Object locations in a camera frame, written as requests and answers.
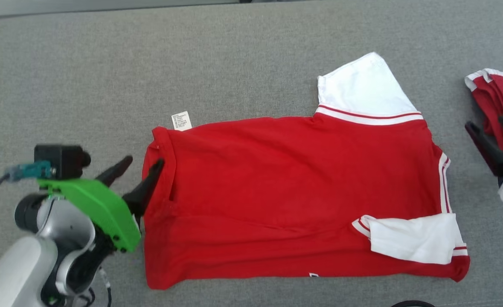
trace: red stripe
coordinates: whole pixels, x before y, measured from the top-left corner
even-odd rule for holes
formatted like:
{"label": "red stripe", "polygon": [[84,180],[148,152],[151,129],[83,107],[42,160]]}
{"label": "red stripe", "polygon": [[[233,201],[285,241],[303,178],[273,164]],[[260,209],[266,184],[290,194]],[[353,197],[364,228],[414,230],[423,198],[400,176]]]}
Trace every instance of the red stripe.
{"label": "red stripe", "polygon": [[441,168],[441,176],[443,176],[443,190],[445,191],[445,206],[447,207],[447,213],[451,213],[450,206],[448,205],[448,195],[447,195],[447,183],[445,178],[445,167],[448,163],[448,158],[445,160],[443,167]]}
{"label": "red stripe", "polygon": [[366,119],[374,119],[374,120],[396,119],[398,117],[404,117],[404,116],[409,116],[409,115],[421,115],[422,114],[420,112],[414,112],[414,113],[406,113],[406,114],[401,114],[401,115],[396,115],[396,116],[384,116],[384,117],[382,117],[382,116],[368,116],[368,115],[349,113],[349,112],[345,112],[345,111],[333,109],[332,107],[326,107],[325,105],[321,105],[321,104],[319,105],[319,107],[323,107],[324,109],[335,111],[335,112],[339,112],[339,113],[343,113],[343,114],[346,114],[346,115],[352,115],[352,116],[356,116],[356,117],[364,117]]}
{"label": "red stripe", "polygon": [[359,225],[361,225],[361,227],[363,227],[364,229],[367,229],[367,231],[371,231],[370,229],[368,229],[367,226],[363,225],[363,223],[361,222],[361,218],[359,220],[357,220],[357,222],[359,223]]}

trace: green bracket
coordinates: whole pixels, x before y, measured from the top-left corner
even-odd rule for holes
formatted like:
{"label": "green bracket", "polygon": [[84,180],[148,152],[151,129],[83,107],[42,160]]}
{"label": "green bracket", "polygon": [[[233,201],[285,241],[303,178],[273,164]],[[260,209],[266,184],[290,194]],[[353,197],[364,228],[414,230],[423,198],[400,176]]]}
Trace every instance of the green bracket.
{"label": "green bracket", "polygon": [[94,224],[111,237],[121,251],[133,252],[140,242],[140,229],[126,202],[98,180],[37,179],[49,194],[60,194],[86,214]]}

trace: teal connector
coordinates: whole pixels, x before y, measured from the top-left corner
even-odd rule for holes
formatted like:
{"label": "teal connector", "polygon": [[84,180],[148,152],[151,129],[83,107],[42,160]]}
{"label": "teal connector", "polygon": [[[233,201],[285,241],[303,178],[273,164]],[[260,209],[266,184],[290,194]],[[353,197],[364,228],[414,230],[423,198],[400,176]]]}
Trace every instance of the teal connector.
{"label": "teal connector", "polygon": [[31,164],[14,165],[9,167],[5,173],[9,175],[7,181],[16,182],[25,178],[49,179],[54,175],[54,170],[50,167],[50,162],[39,161]]}

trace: gray fabric surface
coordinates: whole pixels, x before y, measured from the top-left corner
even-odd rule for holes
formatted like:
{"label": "gray fabric surface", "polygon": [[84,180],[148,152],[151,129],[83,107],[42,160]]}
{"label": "gray fabric surface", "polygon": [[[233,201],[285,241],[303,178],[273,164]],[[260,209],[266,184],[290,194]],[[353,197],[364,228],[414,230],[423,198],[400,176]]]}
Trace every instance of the gray fabric surface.
{"label": "gray fabric surface", "polygon": [[[82,144],[91,177],[122,156],[113,186],[140,180],[157,125],[187,110],[193,125],[311,115],[316,76],[377,51],[450,156],[452,208],[471,268],[460,283],[407,275],[185,281],[149,290],[142,252],[109,258],[113,306],[360,306],[404,299],[503,306],[503,204],[464,123],[462,78],[503,70],[503,2],[340,0],[42,15],[0,20],[0,173],[38,142]],[[0,255],[23,235],[13,221],[34,182],[0,189]],[[96,285],[99,306],[105,292]]]}

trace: care label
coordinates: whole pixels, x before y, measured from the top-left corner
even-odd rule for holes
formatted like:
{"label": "care label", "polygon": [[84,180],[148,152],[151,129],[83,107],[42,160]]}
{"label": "care label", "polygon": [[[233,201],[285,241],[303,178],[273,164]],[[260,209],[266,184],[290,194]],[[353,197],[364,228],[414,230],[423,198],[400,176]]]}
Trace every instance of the care label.
{"label": "care label", "polygon": [[187,111],[172,115],[172,122],[174,123],[175,130],[185,131],[192,128],[191,119]]}

